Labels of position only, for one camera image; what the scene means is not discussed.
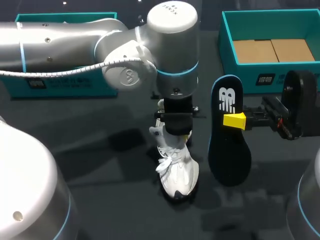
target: teal box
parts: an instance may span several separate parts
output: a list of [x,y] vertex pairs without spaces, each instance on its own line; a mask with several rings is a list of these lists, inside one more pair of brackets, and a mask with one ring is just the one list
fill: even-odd
[[[18,14],[16,22],[87,23],[117,18],[115,12]],[[116,97],[117,91],[106,83],[101,69],[57,78],[0,79],[12,98],[97,98]]]
[[[239,63],[233,41],[305,39],[315,61]],[[245,94],[281,93],[287,72],[308,70],[320,86],[320,11],[318,9],[224,11],[218,48],[225,74],[238,76]],[[272,78],[259,84],[261,77]]]

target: cardboard piece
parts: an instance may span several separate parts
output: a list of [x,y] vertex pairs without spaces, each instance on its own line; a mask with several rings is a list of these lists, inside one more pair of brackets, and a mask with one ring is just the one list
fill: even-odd
[[239,40],[233,44],[240,64],[278,62],[270,40]]
[[279,62],[313,62],[313,57],[304,39],[272,39]]
[[233,45],[240,64],[315,61],[304,39],[237,40]]

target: white sneaker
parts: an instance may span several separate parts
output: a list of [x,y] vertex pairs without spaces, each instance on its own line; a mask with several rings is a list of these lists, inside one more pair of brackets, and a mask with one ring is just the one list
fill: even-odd
[[189,195],[195,188],[199,176],[199,164],[192,159],[183,136],[167,133],[164,125],[150,127],[162,158],[156,171],[165,192],[173,199]]
[[[164,113],[164,112],[165,112],[165,100],[164,99],[160,99],[158,101],[158,113]],[[155,121],[155,127],[156,128],[157,127],[162,127],[164,125],[165,125],[165,123],[160,121],[159,118],[156,119],[156,121]],[[189,135],[186,136],[186,139],[185,139],[186,142],[188,142],[188,140],[190,139],[191,134],[192,134],[192,130],[190,131]]]

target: shoelace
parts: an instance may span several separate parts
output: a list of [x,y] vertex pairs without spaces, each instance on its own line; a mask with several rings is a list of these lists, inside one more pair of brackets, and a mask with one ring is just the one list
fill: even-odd
[[159,174],[167,171],[172,164],[177,164],[182,159],[182,156],[179,155],[179,153],[181,152],[180,149],[172,147],[162,147],[159,150],[164,153],[162,154],[163,156],[167,155],[166,157],[160,158],[158,160],[159,165],[155,169],[155,171]]

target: cable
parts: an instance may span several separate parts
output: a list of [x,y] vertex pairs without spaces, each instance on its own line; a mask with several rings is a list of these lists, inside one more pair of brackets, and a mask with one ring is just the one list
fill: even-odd
[[[120,58],[113,61],[101,62],[90,66],[81,67],[74,70],[69,71],[59,71],[59,72],[15,72],[15,71],[3,71],[0,70],[0,76],[6,77],[18,77],[18,78],[60,78],[80,73],[85,73],[89,71],[93,71],[96,69],[102,69],[103,67],[110,67],[124,63],[132,63],[132,62],[145,62],[139,57],[128,57],[128,58]],[[156,66],[147,60],[148,65],[157,71]]]

